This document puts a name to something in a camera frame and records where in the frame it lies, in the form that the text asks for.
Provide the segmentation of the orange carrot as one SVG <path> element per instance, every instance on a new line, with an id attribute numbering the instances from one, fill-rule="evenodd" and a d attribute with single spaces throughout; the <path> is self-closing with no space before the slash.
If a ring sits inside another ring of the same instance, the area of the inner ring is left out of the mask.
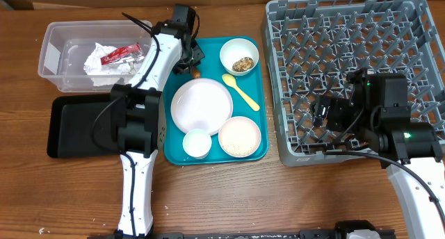
<path id="1" fill-rule="evenodd" d="M 201 73 L 197 68 L 192 69 L 191 75 L 194 79 L 198 79 L 201 77 Z"/>

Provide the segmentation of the white bowl with food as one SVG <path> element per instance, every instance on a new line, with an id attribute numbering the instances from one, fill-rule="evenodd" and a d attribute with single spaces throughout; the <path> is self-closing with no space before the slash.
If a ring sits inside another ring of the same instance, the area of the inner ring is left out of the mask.
<path id="1" fill-rule="evenodd" d="M 252 69 L 245 72 L 235 72 L 232 65 L 244 57 L 250 57 L 255 64 Z M 220 50 L 220 61 L 223 67 L 234 76 L 244 76 L 250 73 L 259 62 L 259 51 L 257 46 L 246 38 L 233 38 L 222 46 Z"/>

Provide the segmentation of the brown food lump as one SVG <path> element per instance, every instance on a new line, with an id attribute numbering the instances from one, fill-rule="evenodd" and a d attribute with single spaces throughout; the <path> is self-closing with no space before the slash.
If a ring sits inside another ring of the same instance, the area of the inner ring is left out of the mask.
<path id="1" fill-rule="evenodd" d="M 245 72 L 254 67 L 254 60 L 250 57 L 244 57 L 236 61 L 232 65 L 232 70 L 235 72 Z"/>

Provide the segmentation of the red foil wrapper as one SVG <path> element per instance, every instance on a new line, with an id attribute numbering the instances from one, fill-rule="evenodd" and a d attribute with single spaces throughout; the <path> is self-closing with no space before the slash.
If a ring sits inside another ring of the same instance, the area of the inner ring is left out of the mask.
<path id="1" fill-rule="evenodd" d="M 102 65 L 139 62 L 145 58 L 145 54 L 138 43 L 127 47 L 120 47 L 108 55 L 100 58 Z"/>

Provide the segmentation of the white napkin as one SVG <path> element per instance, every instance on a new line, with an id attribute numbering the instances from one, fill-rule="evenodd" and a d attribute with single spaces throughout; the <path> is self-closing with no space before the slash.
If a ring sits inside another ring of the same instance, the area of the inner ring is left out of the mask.
<path id="1" fill-rule="evenodd" d="M 96 42 L 95 49 L 87 57 L 83 69 L 88 76 L 92 76 L 95 87 L 116 84 L 122 76 L 135 74 L 142 65 L 142 61 L 102 65 L 100 58 L 116 49 L 117 47 L 104 46 Z"/>

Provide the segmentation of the white plastic cup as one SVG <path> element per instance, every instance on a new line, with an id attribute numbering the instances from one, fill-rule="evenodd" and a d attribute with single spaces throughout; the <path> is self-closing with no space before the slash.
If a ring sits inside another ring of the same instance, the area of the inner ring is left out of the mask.
<path id="1" fill-rule="evenodd" d="M 182 146 L 189 156 L 203 159 L 209 154 L 212 139 L 205 130 L 193 129 L 184 136 Z"/>

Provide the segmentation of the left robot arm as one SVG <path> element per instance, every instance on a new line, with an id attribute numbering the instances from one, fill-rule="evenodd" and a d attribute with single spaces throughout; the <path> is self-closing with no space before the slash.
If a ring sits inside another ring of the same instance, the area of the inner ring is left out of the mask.
<path id="1" fill-rule="evenodd" d="M 113 86 L 106 107 L 123 169 L 116 238 L 148 238 L 152 232 L 154 163 L 166 134 L 163 88 L 171 73 L 189 73 L 202 59 L 195 41 L 197 21 L 176 18 L 149 27 L 137 19 L 135 24 L 150 34 L 151 47 L 128 85 Z"/>

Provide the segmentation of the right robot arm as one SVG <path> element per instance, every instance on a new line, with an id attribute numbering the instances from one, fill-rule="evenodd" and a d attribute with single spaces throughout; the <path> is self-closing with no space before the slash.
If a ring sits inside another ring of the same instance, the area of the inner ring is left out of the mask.
<path id="1" fill-rule="evenodd" d="M 408 80 L 367 68 L 347 75 L 349 98 L 320 95 L 311 103 L 312 124 L 339 132 L 325 146 L 334 156 L 375 158 L 393 185 L 410 238 L 444 237 L 444 162 L 428 122 L 412 122 Z"/>

